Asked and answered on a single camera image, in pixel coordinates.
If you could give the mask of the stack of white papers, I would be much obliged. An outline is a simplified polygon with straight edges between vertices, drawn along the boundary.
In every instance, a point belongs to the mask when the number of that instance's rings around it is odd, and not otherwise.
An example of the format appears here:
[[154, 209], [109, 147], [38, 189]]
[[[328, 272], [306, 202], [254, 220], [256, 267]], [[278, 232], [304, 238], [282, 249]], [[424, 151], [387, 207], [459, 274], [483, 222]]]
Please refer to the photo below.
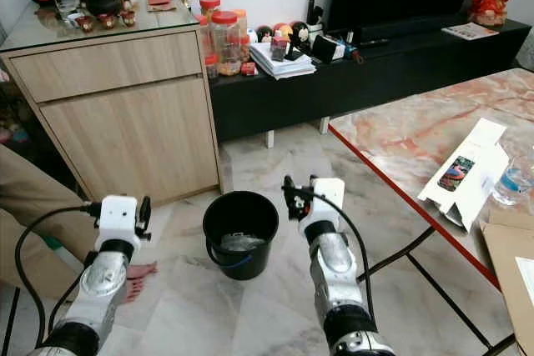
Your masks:
[[316, 73], [309, 56], [301, 55], [295, 60], [274, 60], [271, 58], [272, 43], [251, 43], [250, 56], [256, 63], [260, 73], [270, 75], [274, 79], [300, 77], [300, 75]]

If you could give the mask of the clear plastic bottle white cap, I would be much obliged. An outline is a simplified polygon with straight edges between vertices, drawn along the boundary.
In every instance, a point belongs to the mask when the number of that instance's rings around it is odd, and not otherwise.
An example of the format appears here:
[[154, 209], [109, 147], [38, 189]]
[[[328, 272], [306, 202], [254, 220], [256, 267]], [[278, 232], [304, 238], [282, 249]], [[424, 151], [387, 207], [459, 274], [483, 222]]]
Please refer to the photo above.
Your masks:
[[534, 145], [519, 145], [508, 153], [508, 164], [493, 188], [492, 198], [512, 207], [526, 201], [534, 189]]

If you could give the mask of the person's bare foot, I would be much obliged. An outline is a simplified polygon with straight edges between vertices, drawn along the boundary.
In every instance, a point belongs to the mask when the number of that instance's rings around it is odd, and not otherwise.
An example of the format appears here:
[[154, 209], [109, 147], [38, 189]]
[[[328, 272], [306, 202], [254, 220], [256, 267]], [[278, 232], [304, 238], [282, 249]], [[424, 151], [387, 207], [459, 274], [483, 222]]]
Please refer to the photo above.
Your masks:
[[146, 280], [158, 272], [156, 262], [130, 265], [127, 268], [126, 294], [122, 303], [132, 303], [144, 291]]

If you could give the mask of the orange lid plastic jar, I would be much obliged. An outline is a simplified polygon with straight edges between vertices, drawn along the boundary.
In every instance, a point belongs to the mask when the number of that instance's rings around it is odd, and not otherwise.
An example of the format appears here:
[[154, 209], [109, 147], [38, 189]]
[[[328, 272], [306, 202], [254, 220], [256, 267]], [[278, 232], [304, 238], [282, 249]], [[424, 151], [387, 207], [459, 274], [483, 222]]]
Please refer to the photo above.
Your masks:
[[250, 39], [248, 39], [247, 13], [244, 9], [233, 9], [232, 12], [235, 13], [237, 17], [235, 28], [233, 29], [235, 39], [238, 41], [238, 43], [249, 41]]

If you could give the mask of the white carton with picture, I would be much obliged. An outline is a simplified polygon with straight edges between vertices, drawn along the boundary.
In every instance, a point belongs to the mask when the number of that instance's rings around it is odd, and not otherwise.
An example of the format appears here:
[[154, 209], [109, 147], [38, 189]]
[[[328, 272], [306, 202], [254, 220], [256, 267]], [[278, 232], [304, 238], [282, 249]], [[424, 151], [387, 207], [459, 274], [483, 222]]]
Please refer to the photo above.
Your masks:
[[431, 201], [462, 230], [471, 230], [492, 189], [510, 165], [510, 157], [500, 144], [505, 131], [496, 121], [478, 120], [417, 198]]

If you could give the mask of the person's leg in khaki trousers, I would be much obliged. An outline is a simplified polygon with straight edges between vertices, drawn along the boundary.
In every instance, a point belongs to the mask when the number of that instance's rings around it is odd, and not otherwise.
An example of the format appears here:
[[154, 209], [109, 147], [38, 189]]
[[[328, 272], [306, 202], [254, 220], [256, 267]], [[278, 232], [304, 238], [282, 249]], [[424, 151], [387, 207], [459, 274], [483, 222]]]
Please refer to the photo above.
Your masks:
[[[80, 206], [83, 200], [76, 193], [0, 145], [0, 281], [23, 286], [15, 266], [15, 247], [24, 227], [53, 210]], [[97, 230], [90, 215], [63, 212], [43, 220], [24, 239], [24, 273], [39, 298], [54, 300], [78, 274], [43, 242], [45, 237], [57, 239], [83, 261], [94, 249]]]

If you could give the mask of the clear plastic bag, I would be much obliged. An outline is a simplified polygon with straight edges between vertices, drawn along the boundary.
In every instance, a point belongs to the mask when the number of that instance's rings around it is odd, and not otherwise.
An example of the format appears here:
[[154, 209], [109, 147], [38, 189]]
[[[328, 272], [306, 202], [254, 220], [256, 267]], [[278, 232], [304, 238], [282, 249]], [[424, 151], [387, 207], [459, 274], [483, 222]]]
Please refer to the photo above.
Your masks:
[[221, 252], [248, 253], [267, 244], [266, 239], [251, 233], [228, 233], [219, 239]]

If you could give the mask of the black teapot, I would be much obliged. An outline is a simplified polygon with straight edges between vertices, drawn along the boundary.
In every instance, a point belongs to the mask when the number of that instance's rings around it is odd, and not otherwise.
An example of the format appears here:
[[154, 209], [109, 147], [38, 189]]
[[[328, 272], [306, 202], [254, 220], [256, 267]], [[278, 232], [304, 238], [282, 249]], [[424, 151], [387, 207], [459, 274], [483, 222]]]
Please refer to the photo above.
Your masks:
[[108, 16], [117, 16], [123, 11], [123, 3], [121, 0], [84, 0], [85, 9], [88, 10], [92, 16], [100, 16], [100, 14], [108, 14]]

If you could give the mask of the small black box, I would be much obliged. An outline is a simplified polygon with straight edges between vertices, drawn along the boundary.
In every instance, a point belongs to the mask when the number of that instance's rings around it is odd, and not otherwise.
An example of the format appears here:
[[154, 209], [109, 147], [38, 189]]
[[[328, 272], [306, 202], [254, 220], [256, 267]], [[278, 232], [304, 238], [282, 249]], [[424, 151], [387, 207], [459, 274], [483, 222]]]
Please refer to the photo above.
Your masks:
[[310, 56], [318, 63], [332, 63], [343, 57], [344, 48], [328, 36], [316, 36], [310, 44]]

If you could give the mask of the black television console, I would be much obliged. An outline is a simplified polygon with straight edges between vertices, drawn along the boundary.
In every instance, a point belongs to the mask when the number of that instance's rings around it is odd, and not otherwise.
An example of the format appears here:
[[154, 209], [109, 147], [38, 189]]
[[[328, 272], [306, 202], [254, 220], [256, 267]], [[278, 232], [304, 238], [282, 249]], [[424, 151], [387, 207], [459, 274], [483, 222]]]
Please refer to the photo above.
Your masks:
[[218, 142], [266, 133], [389, 103], [412, 94], [510, 69], [531, 26], [507, 21], [496, 35], [465, 40], [412, 33], [362, 51], [363, 63], [337, 60], [315, 73], [274, 79], [221, 77], [210, 86]]

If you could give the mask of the black metal table frame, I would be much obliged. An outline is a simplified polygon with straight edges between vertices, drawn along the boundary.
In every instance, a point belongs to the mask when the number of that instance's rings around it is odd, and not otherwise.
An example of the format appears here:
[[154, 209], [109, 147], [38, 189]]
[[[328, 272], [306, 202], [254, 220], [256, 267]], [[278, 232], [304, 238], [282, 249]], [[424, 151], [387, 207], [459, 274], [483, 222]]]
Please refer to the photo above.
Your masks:
[[439, 283], [439, 281], [435, 279], [435, 277], [432, 276], [426, 268], [424, 268], [424, 265], [417, 260], [415, 256], [413, 256], [412, 253], [415, 252], [417, 247], [422, 245], [428, 238], [435, 237], [435, 235], [439, 235], [439, 233], [434, 227], [430, 226], [426, 228], [423, 233], [420, 233], [417, 235], [417, 237], [413, 238], [412, 241], [401, 250], [397, 250], [396, 253], [391, 254], [388, 258], [385, 258], [377, 264], [370, 266], [363, 273], [360, 273], [357, 280], [365, 283], [365, 286], [367, 287], [367, 303], [369, 303], [369, 307], [371, 306], [371, 275], [381, 271], [383, 268], [386, 268], [386, 266], [390, 266], [398, 260], [407, 259], [413, 268], [416, 269], [416, 272], [419, 273], [420, 276], [422, 276], [423, 279], [436, 291], [439, 298], [441, 298], [443, 302], [451, 308], [451, 312], [455, 314], [465, 324], [469, 332], [472, 333], [473, 336], [485, 346], [486, 351], [482, 353], [481, 356], [501, 356], [508, 348], [511, 348], [511, 346], [516, 346], [516, 348], [521, 351], [521, 346], [518, 345], [517, 338], [513, 333], [508, 334], [508, 336], [500, 341], [497, 341], [496, 343], [492, 343], [491, 340], [489, 340], [488, 337], [486, 337], [485, 334], [476, 326], [476, 323], [472, 321], [469, 315], [461, 309], [461, 306], [455, 302], [442, 284]]

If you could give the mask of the large red lid plastic jar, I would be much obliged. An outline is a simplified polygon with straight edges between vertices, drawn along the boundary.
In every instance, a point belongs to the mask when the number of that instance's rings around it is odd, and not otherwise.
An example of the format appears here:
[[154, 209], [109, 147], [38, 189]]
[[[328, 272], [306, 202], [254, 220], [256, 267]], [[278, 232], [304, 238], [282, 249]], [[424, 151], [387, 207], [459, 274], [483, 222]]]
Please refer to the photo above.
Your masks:
[[240, 73], [243, 63], [241, 38], [238, 16], [233, 12], [216, 12], [210, 17], [211, 39], [214, 44], [214, 55], [217, 56], [218, 73], [222, 77], [233, 77]]

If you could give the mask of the small red lid jar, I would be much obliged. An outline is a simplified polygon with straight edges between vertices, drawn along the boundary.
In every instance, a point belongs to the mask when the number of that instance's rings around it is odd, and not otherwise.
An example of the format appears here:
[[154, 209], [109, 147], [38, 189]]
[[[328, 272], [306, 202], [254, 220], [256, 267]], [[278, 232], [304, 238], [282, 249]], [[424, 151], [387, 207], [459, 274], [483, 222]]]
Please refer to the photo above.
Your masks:
[[221, 0], [199, 0], [198, 20], [201, 25], [209, 25], [211, 16], [218, 12], [221, 7]]

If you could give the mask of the printed booklet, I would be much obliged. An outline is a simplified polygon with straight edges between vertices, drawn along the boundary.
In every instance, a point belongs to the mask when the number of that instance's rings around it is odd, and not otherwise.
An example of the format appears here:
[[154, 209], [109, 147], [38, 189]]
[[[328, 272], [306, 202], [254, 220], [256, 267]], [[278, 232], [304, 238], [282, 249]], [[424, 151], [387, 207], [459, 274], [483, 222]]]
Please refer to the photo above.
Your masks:
[[446, 26], [446, 28], [442, 28], [441, 31], [468, 41], [488, 38], [497, 34], [495, 29], [485, 28], [485, 26], [478, 25], [474, 22], [456, 26]]

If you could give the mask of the light wooden cabinet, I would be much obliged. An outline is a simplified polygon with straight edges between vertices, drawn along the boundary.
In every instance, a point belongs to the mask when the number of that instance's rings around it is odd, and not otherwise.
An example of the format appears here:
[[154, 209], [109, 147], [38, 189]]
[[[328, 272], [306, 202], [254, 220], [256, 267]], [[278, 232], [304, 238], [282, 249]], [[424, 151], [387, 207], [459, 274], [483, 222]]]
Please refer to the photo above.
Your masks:
[[156, 203], [222, 188], [199, 22], [187, 9], [86, 33], [29, 7], [0, 48], [43, 131], [92, 199]]

